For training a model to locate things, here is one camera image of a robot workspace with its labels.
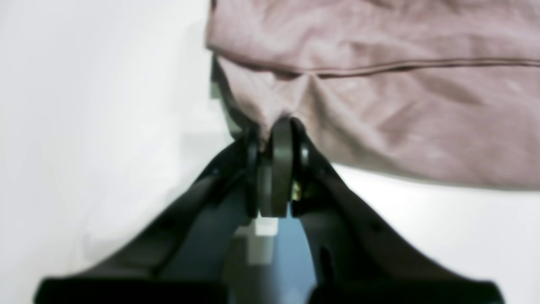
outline pink fabric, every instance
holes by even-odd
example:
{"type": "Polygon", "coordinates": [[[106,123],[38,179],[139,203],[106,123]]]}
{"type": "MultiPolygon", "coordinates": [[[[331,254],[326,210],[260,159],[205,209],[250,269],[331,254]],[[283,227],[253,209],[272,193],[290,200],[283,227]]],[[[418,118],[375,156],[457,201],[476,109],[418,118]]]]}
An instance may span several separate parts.
{"type": "Polygon", "coordinates": [[[296,116],[331,160],[540,189],[540,4],[217,1],[207,45],[236,106],[296,116]]]}

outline white floor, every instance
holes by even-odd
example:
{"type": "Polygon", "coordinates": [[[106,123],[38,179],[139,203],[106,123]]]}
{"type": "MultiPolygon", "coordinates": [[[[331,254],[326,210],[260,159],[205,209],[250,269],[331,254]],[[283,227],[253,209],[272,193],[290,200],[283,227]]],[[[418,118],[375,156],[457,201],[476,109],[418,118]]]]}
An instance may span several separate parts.
{"type": "MultiPolygon", "coordinates": [[[[122,246],[232,142],[205,18],[192,0],[0,1],[0,303],[122,246]]],[[[430,257],[540,303],[539,192],[337,169],[430,257]]]]}

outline white background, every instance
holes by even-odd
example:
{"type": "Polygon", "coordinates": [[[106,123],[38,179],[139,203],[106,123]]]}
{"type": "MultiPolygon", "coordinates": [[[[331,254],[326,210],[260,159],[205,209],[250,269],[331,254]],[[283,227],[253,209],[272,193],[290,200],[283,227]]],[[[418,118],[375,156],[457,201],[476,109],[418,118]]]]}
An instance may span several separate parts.
{"type": "MultiPolygon", "coordinates": [[[[206,7],[0,0],[0,304],[122,246],[232,142],[209,94],[206,7]]],[[[540,193],[337,169],[428,256],[540,303],[540,193]]]]}

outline white surface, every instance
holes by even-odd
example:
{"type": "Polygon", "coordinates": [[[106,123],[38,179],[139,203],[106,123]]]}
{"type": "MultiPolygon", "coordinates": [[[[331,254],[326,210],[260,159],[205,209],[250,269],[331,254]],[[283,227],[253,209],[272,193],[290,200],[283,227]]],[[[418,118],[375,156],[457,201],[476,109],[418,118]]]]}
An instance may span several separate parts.
{"type": "MultiPolygon", "coordinates": [[[[0,303],[127,242],[232,139],[209,98],[206,3],[0,1],[0,303]]],[[[443,265],[540,303],[540,194],[338,167],[443,265]]]]}

